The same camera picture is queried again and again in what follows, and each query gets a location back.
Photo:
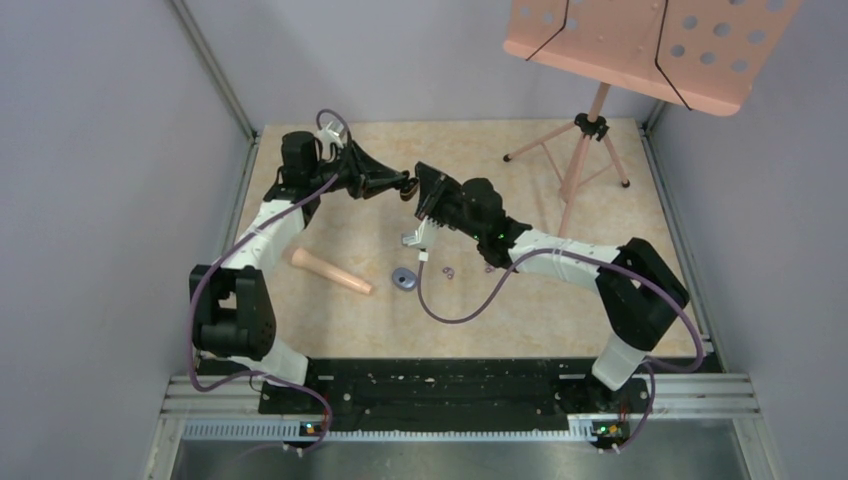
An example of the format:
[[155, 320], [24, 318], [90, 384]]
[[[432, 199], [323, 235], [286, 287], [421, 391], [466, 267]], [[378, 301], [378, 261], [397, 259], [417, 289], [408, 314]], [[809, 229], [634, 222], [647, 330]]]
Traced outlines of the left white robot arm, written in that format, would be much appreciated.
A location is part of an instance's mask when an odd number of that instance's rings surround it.
[[411, 199], [418, 182], [367, 154], [350, 135], [294, 131], [281, 139], [282, 164], [257, 215], [236, 243], [190, 273], [190, 353], [206, 352], [284, 385], [297, 413], [319, 404], [320, 386], [306, 377], [309, 360], [276, 336], [268, 280], [291, 242], [310, 224], [325, 193], [370, 199], [396, 190]]

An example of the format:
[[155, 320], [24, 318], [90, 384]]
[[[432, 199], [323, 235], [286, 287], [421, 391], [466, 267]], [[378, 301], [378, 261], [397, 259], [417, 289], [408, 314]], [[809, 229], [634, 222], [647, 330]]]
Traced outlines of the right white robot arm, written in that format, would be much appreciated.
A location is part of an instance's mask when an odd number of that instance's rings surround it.
[[671, 325], [683, 319], [689, 292], [656, 249], [633, 237], [623, 246], [604, 246], [544, 233], [507, 215], [502, 196], [486, 178], [459, 182], [419, 162], [415, 166], [420, 225], [403, 238], [426, 260], [436, 232], [447, 227], [476, 243], [485, 262], [506, 274], [555, 278], [597, 294], [612, 333], [591, 367], [589, 404], [612, 412], [627, 397], [625, 383]]

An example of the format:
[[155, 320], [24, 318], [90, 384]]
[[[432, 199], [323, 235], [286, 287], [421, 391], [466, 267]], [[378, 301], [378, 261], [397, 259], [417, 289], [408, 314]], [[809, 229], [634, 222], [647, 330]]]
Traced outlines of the black earbud charging case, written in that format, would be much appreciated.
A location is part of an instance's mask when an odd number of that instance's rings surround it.
[[403, 202], [408, 202], [415, 197], [419, 190], [419, 179], [416, 177], [408, 178], [399, 188], [399, 198]]

